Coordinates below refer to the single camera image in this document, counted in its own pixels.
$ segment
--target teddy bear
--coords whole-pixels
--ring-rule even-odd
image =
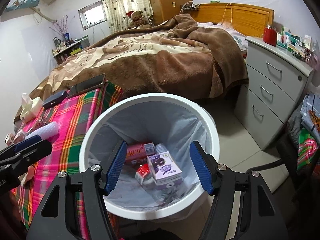
[[[148,20],[145,18],[143,11],[130,11],[126,13],[132,19],[128,29],[140,27],[142,29],[151,28]]]

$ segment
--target window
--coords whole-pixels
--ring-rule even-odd
[[[88,5],[78,12],[84,30],[107,20],[102,1]]]

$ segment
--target silver bolt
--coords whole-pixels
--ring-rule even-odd
[[[227,166],[224,165],[224,164],[219,164],[218,165],[218,169],[221,170],[221,171],[225,171],[227,169]]]
[[[59,178],[63,178],[65,175],[66,175],[66,172],[65,172],[65,171],[60,171],[60,172],[58,173],[58,177],[59,177]]]
[[[97,164],[91,166],[92,171],[97,171],[98,169],[100,169],[100,166]]]
[[[260,175],[260,173],[258,171],[252,171],[251,174],[254,177],[259,177],[259,175]]]

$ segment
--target trash can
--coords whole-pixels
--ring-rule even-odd
[[[186,98],[164,93],[138,95],[113,105],[95,120],[84,137],[79,155],[80,172],[98,164],[119,140],[127,144],[150,141],[165,144],[182,170],[188,190],[180,199],[159,206],[140,186],[134,173],[124,166],[116,188],[104,197],[109,212],[132,220],[173,221],[185,218],[203,203],[205,194],[189,146],[197,140],[207,154],[219,160],[220,145],[214,120],[202,107]]]

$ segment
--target gray drawer cabinet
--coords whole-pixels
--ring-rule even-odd
[[[261,38],[246,40],[249,84],[241,86],[234,113],[264,150],[295,109],[313,69]]]

